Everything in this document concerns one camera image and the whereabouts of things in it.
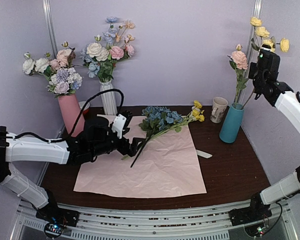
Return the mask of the pink peony stem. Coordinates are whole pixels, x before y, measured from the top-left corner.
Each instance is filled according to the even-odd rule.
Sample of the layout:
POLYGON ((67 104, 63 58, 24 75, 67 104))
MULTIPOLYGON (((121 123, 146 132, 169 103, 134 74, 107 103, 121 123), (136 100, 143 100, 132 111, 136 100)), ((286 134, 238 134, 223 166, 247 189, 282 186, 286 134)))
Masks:
POLYGON ((228 55, 229 64, 236 74, 236 88, 234 105, 237 107, 240 98, 240 92, 247 87, 248 79, 245 77, 245 73, 248 70, 248 59, 244 52, 242 52, 242 45, 238 43, 235 47, 235 51, 228 55))

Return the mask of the blue hydrangea stem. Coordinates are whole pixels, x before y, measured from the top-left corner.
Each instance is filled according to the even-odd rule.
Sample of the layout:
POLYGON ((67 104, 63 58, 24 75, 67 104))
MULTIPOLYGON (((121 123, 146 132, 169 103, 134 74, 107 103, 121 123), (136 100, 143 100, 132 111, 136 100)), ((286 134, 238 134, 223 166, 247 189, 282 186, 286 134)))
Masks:
POLYGON ((146 144, 152 138, 158 137, 170 130, 179 132, 186 120, 177 111, 172 111, 165 106, 147 106, 142 110, 142 115, 145 116, 145 119, 142 120, 139 127, 146 132, 146 138, 133 160, 131 168, 136 163, 146 144))

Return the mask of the cream yellow rose stem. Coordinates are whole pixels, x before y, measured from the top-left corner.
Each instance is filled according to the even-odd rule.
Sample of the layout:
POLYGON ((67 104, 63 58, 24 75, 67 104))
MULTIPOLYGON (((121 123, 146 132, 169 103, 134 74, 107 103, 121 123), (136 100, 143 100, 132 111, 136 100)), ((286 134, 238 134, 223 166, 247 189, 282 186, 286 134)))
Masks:
MULTIPOLYGON (((271 52, 276 53, 276 46, 279 46, 280 50, 283 53, 286 53, 289 51, 290 48, 290 42, 287 38, 282 38, 280 42, 277 42, 274 36, 270 36, 270 32, 267 30, 265 26, 263 26, 263 22, 261 19, 253 16, 250 18, 250 24, 253 26, 253 37, 250 40, 251 47, 253 50, 257 52, 257 61, 258 61, 258 55, 259 50, 261 49, 261 46, 263 44, 268 44, 272 46, 271 52)), ((248 63, 248 78, 249 78, 249 71, 250 71, 250 65, 251 63, 248 63)), ((289 90, 288 86, 283 82, 276 82, 276 85, 278 89, 280 90, 280 93, 284 93, 289 90)), ((275 105, 276 100, 267 100, 272 106, 275 105)))

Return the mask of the pink wrapping paper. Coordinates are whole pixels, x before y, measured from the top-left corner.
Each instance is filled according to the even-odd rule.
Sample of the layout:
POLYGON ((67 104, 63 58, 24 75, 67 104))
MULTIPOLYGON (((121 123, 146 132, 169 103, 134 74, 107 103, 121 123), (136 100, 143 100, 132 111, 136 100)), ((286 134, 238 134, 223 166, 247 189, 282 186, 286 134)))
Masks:
POLYGON ((207 193, 189 126, 149 141, 138 158, 118 151, 84 163, 75 192, 118 198, 173 198, 207 193))

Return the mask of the cream printed ribbon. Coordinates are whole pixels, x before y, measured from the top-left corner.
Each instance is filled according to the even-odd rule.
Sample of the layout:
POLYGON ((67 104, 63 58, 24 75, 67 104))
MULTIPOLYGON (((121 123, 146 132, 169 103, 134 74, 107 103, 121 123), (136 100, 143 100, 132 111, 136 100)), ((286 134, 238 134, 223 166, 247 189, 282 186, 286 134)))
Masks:
POLYGON ((205 159, 209 159, 209 158, 211 158, 213 156, 212 154, 204 152, 204 151, 201 151, 201 150, 196 150, 196 154, 199 157, 202 157, 202 158, 205 158, 205 159))

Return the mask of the small yellow flower stem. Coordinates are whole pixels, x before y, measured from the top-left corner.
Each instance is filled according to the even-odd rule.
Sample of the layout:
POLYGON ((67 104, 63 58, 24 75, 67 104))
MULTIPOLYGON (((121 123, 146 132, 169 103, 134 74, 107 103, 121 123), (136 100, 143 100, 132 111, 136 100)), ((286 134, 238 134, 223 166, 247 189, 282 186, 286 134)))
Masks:
POLYGON ((185 117, 185 123, 181 126, 181 130, 182 130, 183 126, 187 126, 191 122, 196 122, 196 121, 204 122, 205 121, 203 106, 197 100, 195 100, 193 102, 193 106, 191 107, 190 113, 188 113, 186 115, 181 115, 181 116, 185 117))

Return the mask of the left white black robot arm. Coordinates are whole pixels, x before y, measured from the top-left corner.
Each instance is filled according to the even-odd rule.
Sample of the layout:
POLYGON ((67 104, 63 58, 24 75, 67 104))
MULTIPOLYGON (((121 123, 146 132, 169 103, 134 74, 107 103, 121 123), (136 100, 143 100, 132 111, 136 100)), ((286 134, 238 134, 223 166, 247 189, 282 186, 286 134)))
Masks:
POLYGON ((13 162, 48 162, 79 166, 93 163, 98 156, 118 151, 123 156, 134 157, 144 145, 145 138, 129 140, 130 116, 118 114, 113 122, 102 116, 88 119, 83 131, 76 137, 44 139, 32 133, 15 135, 0 126, 0 185, 32 204, 36 217, 56 228, 75 227, 79 212, 60 208, 53 193, 24 176, 13 162))

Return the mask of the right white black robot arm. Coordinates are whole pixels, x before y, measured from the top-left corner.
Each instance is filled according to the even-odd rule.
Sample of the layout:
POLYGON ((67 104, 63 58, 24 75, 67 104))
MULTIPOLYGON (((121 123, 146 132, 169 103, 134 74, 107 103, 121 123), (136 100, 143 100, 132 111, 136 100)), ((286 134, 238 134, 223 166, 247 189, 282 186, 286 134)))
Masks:
MULTIPOLYGON (((255 99, 265 100, 289 121, 300 135, 300 92, 278 81, 281 58, 264 44, 258 50, 257 61, 251 63, 248 78, 252 80, 255 99)), ((233 226, 261 221, 272 215, 271 205, 300 194, 300 166, 271 186, 255 193, 249 206, 232 209, 228 214, 233 226)))

